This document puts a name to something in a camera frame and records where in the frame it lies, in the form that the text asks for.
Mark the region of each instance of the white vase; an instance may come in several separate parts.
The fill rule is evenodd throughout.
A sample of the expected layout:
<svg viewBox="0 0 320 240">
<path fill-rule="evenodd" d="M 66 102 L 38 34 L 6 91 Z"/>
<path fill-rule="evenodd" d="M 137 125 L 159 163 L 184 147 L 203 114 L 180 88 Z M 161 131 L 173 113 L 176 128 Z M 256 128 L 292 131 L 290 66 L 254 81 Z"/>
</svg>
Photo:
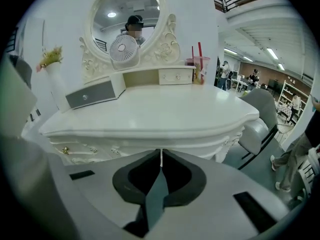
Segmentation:
<svg viewBox="0 0 320 240">
<path fill-rule="evenodd" d="M 44 70 L 48 75 L 48 80 L 55 104 L 61 113 L 68 111 L 70 109 L 70 105 L 66 99 L 65 86 L 60 74 L 60 63 L 52 63 Z"/>
</svg>

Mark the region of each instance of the ceiling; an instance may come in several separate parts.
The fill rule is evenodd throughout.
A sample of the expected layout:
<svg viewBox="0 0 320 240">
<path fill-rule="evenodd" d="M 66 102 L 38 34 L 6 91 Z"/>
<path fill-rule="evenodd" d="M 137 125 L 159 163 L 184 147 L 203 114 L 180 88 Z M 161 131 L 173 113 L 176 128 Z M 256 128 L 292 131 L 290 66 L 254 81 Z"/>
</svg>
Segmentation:
<svg viewBox="0 0 320 240">
<path fill-rule="evenodd" d="M 143 19 L 159 18 L 157 0 L 102 0 L 94 17 L 94 23 L 107 28 L 127 22 L 129 16 L 140 15 Z"/>
<path fill-rule="evenodd" d="M 280 70 L 278 63 L 289 75 L 314 77 L 315 61 L 318 55 L 317 43 L 305 23 L 300 19 L 272 19 L 268 24 L 256 24 L 220 33 L 225 47 L 238 53 L 230 54 L 248 62 L 243 56 L 253 60 L 253 64 Z M 277 55 L 274 59 L 267 48 Z"/>
</svg>

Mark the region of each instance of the ceiling light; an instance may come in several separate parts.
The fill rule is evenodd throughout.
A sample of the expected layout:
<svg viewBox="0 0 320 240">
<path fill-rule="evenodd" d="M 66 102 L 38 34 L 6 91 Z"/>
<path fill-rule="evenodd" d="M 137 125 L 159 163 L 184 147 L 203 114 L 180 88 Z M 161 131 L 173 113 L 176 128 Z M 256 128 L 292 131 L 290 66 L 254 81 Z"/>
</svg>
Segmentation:
<svg viewBox="0 0 320 240">
<path fill-rule="evenodd" d="M 108 13 L 108 17 L 109 18 L 113 18 L 113 17 L 116 17 L 116 13 L 115 12 L 110 12 L 110 13 Z"/>
<path fill-rule="evenodd" d="M 249 59 L 249 58 L 247 58 L 247 57 L 245 57 L 245 56 L 243 56 L 246 60 L 248 60 L 248 61 L 250 61 L 250 62 L 253 62 L 253 60 L 252 59 Z"/>
<path fill-rule="evenodd" d="M 284 68 L 284 66 L 282 66 L 282 64 L 279 63 L 278 65 L 279 65 L 280 69 L 285 70 L 285 68 Z"/>
<path fill-rule="evenodd" d="M 226 52 L 228 52 L 228 53 L 231 53 L 231 54 L 238 54 L 238 53 L 236 53 L 236 52 L 234 52 L 234 51 L 232 51 L 232 50 L 226 49 L 226 48 L 224 48 L 224 50 L 225 50 Z"/>
<path fill-rule="evenodd" d="M 275 52 L 271 48 L 267 48 L 267 50 L 275 60 L 278 60 L 277 55 L 275 54 Z"/>
</svg>

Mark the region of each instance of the small fan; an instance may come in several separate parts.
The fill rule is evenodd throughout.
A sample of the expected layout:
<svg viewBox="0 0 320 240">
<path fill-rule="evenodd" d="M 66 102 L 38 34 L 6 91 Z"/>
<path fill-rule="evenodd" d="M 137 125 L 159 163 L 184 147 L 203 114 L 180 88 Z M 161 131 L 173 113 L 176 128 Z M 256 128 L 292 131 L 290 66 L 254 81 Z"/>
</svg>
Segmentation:
<svg viewBox="0 0 320 240">
<path fill-rule="evenodd" d="M 125 70 L 140 63 L 139 45 L 130 35 L 117 37 L 110 45 L 109 54 L 115 70 Z"/>
</svg>

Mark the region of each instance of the gray chair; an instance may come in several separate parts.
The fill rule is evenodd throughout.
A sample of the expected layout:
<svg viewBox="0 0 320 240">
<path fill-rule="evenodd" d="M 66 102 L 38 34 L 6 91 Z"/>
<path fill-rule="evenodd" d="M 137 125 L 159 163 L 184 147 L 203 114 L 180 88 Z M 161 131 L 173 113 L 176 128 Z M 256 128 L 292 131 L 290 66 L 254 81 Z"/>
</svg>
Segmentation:
<svg viewBox="0 0 320 240">
<path fill-rule="evenodd" d="M 278 131 L 275 100 L 267 90 L 256 88 L 240 99 L 255 107 L 259 111 L 259 118 L 244 125 L 244 131 L 242 132 L 239 144 L 248 153 L 241 159 L 246 158 L 250 154 L 253 154 L 253 157 L 240 166 L 239 170 L 255 159 Z"/>
</svg>

